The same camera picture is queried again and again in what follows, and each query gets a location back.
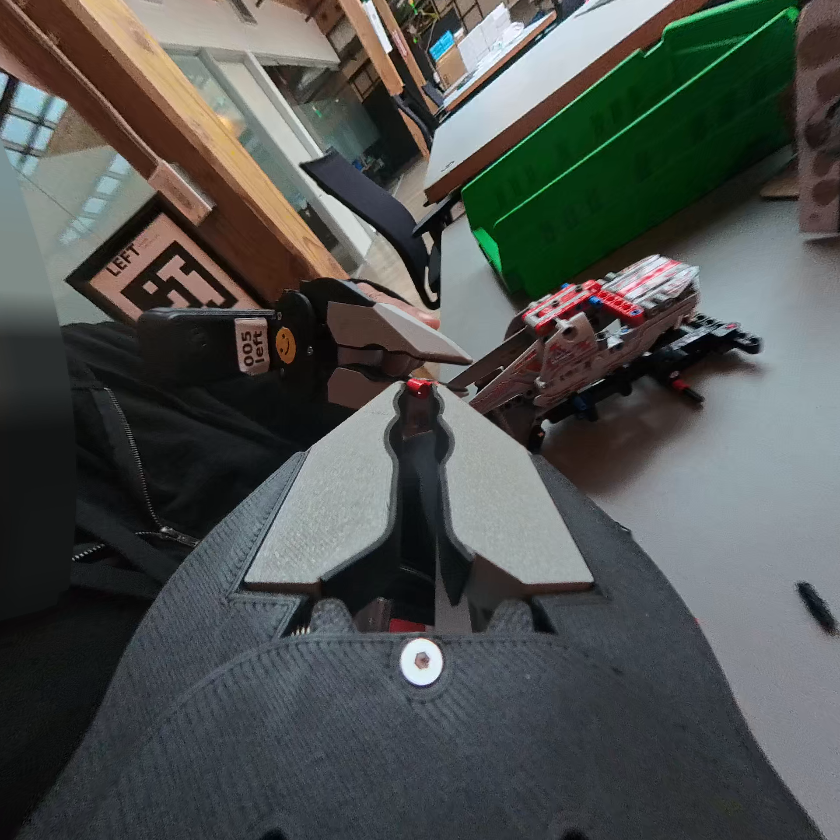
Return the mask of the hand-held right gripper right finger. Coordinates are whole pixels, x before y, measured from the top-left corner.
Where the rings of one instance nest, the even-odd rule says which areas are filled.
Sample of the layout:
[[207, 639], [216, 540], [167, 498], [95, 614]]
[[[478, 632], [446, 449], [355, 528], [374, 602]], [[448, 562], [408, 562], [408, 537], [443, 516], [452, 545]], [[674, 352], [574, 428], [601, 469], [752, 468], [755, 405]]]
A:
[[434, 389], [438, 556], [454, 606], [587, 592], [595, 578], [529, 451]]

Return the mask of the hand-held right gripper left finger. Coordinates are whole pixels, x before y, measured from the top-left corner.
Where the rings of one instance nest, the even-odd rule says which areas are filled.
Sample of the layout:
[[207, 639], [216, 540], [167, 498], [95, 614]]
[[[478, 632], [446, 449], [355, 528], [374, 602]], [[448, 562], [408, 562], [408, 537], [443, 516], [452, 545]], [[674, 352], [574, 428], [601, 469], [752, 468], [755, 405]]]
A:
[[401, 384], [310, 447], [244, 578], [251, 590], [313, 593], [377, 549], [396, 520]]

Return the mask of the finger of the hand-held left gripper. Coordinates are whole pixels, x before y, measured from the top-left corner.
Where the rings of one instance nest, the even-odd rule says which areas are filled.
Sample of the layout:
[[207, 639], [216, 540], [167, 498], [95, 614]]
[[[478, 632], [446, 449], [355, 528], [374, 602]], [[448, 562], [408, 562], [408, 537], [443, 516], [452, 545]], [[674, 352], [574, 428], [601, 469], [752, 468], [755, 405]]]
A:
[[392, 304], [377, 301], [361, 306], [330, 301], [329, 330], [336, 344], [344, 348], [378, 349], [421, 362], [473, 363], [457, 343]]
[[363, 364], [341, 365], [328, 377], [327, 402], [347, 408], [361, 408], [395, 382], [407, 382], [412, 378], [431, 382], [437, 380], [422, 365], [411, 370]]

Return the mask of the small red lego piece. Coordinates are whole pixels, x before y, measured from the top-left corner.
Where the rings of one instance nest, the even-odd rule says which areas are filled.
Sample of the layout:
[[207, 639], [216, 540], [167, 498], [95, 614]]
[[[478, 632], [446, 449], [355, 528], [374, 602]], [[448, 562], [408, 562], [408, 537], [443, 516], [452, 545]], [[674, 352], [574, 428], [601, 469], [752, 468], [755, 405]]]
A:
[[408, 380], [401, 401], [403, 438], [430, 432], [435, 411], [434, 384], [417, 378]]

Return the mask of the red and white lego model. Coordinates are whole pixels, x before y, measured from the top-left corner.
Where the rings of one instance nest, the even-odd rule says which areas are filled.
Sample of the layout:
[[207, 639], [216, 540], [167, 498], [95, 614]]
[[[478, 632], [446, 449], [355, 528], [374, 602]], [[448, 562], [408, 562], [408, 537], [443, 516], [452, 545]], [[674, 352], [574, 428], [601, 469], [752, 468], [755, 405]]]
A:
[[695, 405], [683, 372], [713, 354], [755, 355], [761, 338], [699, 312], [699, 268], [650, 255], [598, 280], [565, 283], [531, 301], [502, 344], [448, 383], [533, 453], [545, 423], [598, 420], [598, 405], [649, 377]]

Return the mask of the black lego pin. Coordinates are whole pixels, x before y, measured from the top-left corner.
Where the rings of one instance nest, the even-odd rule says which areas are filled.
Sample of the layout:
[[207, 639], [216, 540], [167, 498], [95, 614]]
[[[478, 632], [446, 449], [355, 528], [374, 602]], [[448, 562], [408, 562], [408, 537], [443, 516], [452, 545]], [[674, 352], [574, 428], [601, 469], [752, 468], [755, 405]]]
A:
[[836, 635], [838, 633], [838, 620], [814, 585], [808, 581], [798, 581], [795, 584], [795, 589], [805, 608], [819, 627], [827, 634]]

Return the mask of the person's left hand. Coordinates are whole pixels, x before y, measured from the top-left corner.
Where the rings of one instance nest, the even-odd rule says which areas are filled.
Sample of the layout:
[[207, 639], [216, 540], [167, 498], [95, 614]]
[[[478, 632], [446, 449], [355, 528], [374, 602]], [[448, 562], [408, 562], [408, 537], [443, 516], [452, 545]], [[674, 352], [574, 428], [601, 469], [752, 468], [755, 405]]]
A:
[[390, 290], [379, 288], [366, 281], [360, 280], [355, 282], [354, 285], [373, 302], [400, 309], [415, 320], [426, 324], [429, 328], [439, 330], [440, 319], [433, 312], [416, 307], [401, 297], [391, 294]]

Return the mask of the person's black jacket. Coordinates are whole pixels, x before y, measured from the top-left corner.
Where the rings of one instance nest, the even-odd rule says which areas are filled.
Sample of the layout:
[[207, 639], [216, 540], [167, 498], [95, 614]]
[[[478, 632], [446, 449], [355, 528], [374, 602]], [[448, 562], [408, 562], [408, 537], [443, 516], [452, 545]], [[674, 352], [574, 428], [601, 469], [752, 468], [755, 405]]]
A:
[[184, 558], [289, 457], [340, 419], [269, 374], [164, 388], [135, 330], [60, 328], [76, 442], [70, 583], [152, 599]]

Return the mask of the black office chair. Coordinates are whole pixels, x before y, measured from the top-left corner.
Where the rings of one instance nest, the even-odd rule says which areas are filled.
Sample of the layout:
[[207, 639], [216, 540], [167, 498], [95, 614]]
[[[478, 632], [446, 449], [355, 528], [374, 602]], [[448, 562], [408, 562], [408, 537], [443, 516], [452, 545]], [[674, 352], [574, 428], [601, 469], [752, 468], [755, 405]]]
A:
[[441, 303], [442, 237], [445, 228], [454, 221], [453, 211], [461, 200], [460, 190], [431, 206], [421, 220], [415, 221], [392, 194], [347, 162], [336, 150], [299, 166], [325, 193], [388, 241], [402, 260], [423, 304], [438, 310]]

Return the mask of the green plastic bin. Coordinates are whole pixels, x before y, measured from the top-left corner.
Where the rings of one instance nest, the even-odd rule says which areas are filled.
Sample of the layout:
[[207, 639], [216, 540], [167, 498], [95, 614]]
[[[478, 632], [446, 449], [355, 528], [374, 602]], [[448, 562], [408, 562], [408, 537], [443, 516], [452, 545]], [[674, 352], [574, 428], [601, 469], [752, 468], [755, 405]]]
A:
[[540, 298], [791, 140], [799, 2], [669, 24], [461, 190], [512, 291]]

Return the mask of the thick wooden beam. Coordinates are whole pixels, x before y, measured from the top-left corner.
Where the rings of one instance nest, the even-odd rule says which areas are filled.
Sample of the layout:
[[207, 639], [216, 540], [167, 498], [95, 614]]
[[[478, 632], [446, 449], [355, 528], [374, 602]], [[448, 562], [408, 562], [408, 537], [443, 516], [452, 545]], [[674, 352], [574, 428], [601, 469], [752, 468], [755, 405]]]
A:
[[1, 2], [2, 47], [262, 301], [348, 273], [125, 2]]

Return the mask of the grey table with wooden edge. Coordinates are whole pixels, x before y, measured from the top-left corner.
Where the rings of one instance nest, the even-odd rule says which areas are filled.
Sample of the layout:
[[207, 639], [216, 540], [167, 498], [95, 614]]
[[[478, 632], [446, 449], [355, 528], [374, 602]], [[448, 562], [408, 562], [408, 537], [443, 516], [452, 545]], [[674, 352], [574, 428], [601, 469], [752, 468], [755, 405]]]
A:
[[424, 193], [468, 183], [637, 49], [704, 1], [592, 2], [554, 28], [436, 131]]

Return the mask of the stack of white boxes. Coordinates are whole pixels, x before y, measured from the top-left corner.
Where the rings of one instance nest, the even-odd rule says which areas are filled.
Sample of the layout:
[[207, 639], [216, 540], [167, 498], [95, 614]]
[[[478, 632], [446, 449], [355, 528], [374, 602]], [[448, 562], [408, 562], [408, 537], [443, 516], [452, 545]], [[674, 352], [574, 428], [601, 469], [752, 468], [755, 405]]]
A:
[[464, 34], [455, 36], [455, 46], [465, 68], [473, 70], [499, 45], [504, 45], [513, 23], [510, 16], [511, 2], [478, 2], [483, 17], [476, 23], [465, 23]]

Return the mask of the brown spotted cardboard box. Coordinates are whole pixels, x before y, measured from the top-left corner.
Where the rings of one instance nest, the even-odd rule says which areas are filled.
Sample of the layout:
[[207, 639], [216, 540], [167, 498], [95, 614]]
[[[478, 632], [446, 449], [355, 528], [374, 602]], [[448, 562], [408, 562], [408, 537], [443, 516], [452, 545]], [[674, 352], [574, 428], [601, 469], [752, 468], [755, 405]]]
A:
[[800, 230], [839, 225], [839, 2], [804, 2], [795, 46], [795, 150]]

